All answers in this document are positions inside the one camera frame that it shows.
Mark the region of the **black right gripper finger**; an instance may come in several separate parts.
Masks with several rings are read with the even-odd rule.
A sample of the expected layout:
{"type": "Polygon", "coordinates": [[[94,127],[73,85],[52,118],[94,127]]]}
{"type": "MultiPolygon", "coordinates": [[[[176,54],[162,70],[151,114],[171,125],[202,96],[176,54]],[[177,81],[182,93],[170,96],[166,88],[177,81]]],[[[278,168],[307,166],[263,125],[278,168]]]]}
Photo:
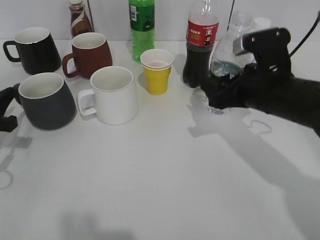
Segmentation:
{"type": "Polygon", "coordinates": [[[17,126],[18,120],[16,116],[10,115],[8,117],[0,117],[0,132],[12,132],[17,128],[17,126]]]}

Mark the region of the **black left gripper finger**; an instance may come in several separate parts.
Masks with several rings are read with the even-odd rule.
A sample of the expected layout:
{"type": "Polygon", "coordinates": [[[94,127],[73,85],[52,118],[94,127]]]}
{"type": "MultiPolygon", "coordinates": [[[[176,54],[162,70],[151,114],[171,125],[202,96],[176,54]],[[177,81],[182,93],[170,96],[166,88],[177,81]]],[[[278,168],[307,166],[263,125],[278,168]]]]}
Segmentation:
{"type": "Polygon", "coordinates": [[[0,116],[3,117],[10,103],[15,98],[13,87],[8,87],[0,91],[0,116]]]}

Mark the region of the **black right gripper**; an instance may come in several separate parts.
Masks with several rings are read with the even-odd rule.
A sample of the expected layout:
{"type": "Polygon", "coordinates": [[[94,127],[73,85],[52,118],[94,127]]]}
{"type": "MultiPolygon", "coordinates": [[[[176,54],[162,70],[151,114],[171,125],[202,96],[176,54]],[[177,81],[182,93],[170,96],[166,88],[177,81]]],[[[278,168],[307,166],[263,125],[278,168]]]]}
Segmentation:
{"type": "Polygon", "coordinates": [[[216,109],[252,108],[320,134],[320,83],[295,77],[289,70],[246,66],[230,78],[208,76],[200,88],[216,109]]]}

